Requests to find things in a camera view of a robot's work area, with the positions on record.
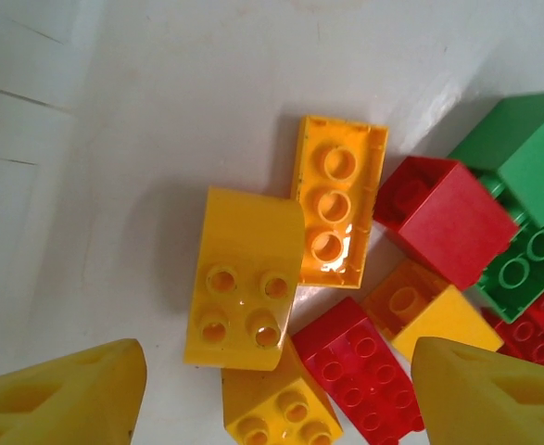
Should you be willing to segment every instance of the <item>toy building block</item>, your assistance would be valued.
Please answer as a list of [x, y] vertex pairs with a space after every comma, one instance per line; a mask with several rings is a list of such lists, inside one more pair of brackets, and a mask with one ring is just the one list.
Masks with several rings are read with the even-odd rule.
[[501, 100], [449, 156], [498, 182], [544, 226], [544, 94]]
[[518, 227], [459, 162], [409, 156], [381, 186], [374, 218], [410, 257], [459, 290], [474, 285]]
[[544, 366], [423, 337], [411, 378], [432, 445], [544, 445]]
[[346, 298], [293, 336], [298, 355], [369, 443], [422, 431], [411, 381], [364, 310]]
[[129, 444], [145, 380], [132, 339], [1, 375], [0, 445]]
[[297, 288], [304, 230], [296, 201], [209, 189], [186, 363], [276, 367]]
[[419, 337], [443, 337], [485, 350], [502, 345], [459, 289], [411, 260], [403, 261], [361, 306], [409, 361]]
[[544, 291], [544, 227], [537, 229], [522, 212], [511, 246], [484, 270], [476, 284], [496, 314], [512, 323]]
[[512, 324], [488, 310], [484, 316], [504, 339], [501, 353], [544, 365], [544, 293]]
[[388, 129], [303, 118], [292, 198], [305, 213], [300, 284], [359, 288]]
[[331, 445], [343, 431], [286, 338], [271, 372], [222, 369], [224, 427], [240, 445]]

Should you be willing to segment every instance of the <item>white surface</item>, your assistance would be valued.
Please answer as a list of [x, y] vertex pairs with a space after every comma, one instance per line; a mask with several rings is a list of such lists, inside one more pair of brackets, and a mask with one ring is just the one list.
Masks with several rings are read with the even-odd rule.
[[[117, 0], [102, 30], [13, 364], [139, 338], [142, 445], [232, 443], [219, 372], [182, 365], [209, 184], [287, 196], [302, 114], [389, 125], [387, 175], [544, 90], [544, 1]], [[292, 330], [400, 258], [374, 228], [361, 291], [300, 289]]]
[[[0, 0], [0, 373], [29, 322], [102, 4]], [[68, 39], [45, 36], [44, 24]]]

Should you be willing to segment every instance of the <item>red plastic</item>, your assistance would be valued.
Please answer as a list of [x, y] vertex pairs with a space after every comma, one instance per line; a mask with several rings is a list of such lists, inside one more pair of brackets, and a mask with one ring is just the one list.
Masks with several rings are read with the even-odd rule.
[[353, 299], [292, 339], [307, 369], [369, 443], [397, 445], [424, 429], [410, 379]]
[[459, 161], [415, 156], [380, 188], [374, 218], [410, 257], [459, 290], [477, 282], [519, 229]]
[[500, 353], [544, 365], [544, 293], [512, 324], [490, 311], [484, 316], [504, 340]]

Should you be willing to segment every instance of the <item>yellow plastic object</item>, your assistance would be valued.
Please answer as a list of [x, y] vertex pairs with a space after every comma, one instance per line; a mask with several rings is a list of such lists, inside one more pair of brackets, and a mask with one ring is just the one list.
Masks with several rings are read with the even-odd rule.
[[0, 445], [129, 444], [145, 380], [132, 339], [1, 375]]
[[498, 350], [503, 341], [452, 284], [405, 260], [362, 302], [391, 344], [409, 361], [419, 337], [442, 337]]
[[224, 427], [240, 445], [331, 445], [343, 433], [289, 338], [273, 371], [221, 375]]
[[292, 182], [307, 227], [301, 284], [361, 286], [387, 135], [367, 123], [303, 118]]
[[297, 202], [211, 187], [185, 362], [275, 368], [303, 249], [304, 218]]
[[544, 366], [423, 337], [411, 378], [432, 445], [544, 445]]

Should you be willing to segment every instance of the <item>green brick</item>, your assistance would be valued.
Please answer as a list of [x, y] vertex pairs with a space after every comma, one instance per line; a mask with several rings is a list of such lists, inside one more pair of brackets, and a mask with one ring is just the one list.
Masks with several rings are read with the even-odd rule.
[[507, 199], [544, 226], [544, 94], [501, 100], [449, 157], [502, 181]]
[[516, 320], [544, 291], [544, 227], [536, 227], [519, 210], [512, 216], [521, 230], [475, 285], [507, 323]]

